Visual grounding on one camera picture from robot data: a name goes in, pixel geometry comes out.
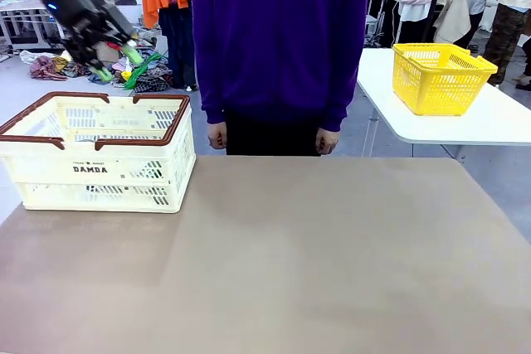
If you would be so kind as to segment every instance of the white plastic basket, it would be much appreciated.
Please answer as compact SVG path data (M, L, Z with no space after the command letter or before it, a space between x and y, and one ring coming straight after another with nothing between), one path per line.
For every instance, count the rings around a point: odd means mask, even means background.
M185 95L50 93L0 128L27 209L175 213L196 154Z

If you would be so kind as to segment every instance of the gray floor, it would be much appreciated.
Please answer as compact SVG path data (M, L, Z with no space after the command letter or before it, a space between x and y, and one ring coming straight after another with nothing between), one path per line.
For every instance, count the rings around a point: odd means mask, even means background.
M480 54L485 45L485 37L481 34L475 39L480 46ZM524 54L518 49L513 62L509 66L507 80L502 87L507 94L520 103L531 107L531 93L516 90L511 79L520 75L524 69ZM111 95L127 95L120 89L110 85L98 86L86 78L68 80L67 82L50 82L32 80L28 75L28 65L22 64L17 58L0 64L0 87L3 91L0 101L0 122L4 123L16 112L43 96L49 91L89 91L105 92ZM206 121L200 111L199 93L192 96L192 122L199 154L222 155L208 147L206 140ZM367 128L368 117L372 107L359 90L354 102L348 110L348 119L343 123L341 143L334 156L359 157L362 152L363 140ZM379 124L373 156L375 157L447 157L437 146L415 145L402 143L387 128ZM470 175L492 196L505 211L514 225L531 242L531 179L529 178L528 161L531 159L531 148L476 147L465 150L465 168ZM20 203L16 188L9 181L5 169L0 168L0 222Z

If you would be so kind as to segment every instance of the tabletop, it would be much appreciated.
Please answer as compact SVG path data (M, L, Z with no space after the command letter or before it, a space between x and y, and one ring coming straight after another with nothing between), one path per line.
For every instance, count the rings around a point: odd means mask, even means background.
M199 158L177 215L16 210L0 352L529 354L531 246L448 159Z
M491 85L462 116L417 116L392 90L394 51L365 49L358 84L390 129L408 143L531 145L531 111Z
M40 0L15 0L0 4L0 12L20 12L24 10L46 10Z

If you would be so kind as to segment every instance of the hand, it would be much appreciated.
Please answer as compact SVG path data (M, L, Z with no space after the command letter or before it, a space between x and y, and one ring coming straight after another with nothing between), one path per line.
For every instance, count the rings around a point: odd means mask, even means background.
M208 125L208 140L214 149L225 149L227 147L227 125L225 122Z
M319 129L315 140L315 149L321 155L330 155L339 143L339 132Z

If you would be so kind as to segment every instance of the sleeve cuff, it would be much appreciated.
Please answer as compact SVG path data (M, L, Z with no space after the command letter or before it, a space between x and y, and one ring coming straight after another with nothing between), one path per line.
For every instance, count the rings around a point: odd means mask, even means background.
M220 124L221 122L225 122L225 115L223 114L222 110L211 110L209 109L207 112L207 123L208 124Z
M328 130L329 132L337 133L341 130L342 121L342 119L325 119L321 123L321 128L324 130Z

